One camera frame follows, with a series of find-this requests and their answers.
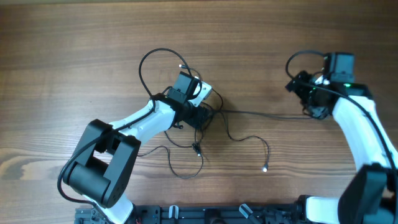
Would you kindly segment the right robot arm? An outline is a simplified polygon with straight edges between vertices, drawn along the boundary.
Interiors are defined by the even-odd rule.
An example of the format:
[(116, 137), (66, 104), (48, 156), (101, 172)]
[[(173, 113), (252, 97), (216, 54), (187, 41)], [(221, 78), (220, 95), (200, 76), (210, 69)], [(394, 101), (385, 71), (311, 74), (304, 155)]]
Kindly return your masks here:
[(354, 55), (302, 50), (321, 56), (321, 71), (301, 71), (286, 85), (311, 118), (331, 116), (341, 128), (356, 175), (338, 198), (300, 197), (301, 220), (308, 223), (397, 223), (397, 151), (384, 130), (373, 95), (354, 81)]

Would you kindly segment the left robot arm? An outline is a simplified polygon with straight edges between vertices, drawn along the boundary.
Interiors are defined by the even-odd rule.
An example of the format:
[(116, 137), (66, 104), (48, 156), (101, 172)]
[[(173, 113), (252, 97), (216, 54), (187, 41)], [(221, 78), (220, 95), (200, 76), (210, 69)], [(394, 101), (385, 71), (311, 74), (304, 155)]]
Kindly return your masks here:
[(124, 191), (138, 151), (156, 134), (184, 121), (200, 123), (212, 87), (185, 72), (166, 93), (151, 95), (148, 104), (127, 118), (112, 123), (93, 120), (86, 127), (58, 184), (65, 183), (83, 195), (83, 203), (96, 209), (106, 223), (126, 223), (134, 205)]

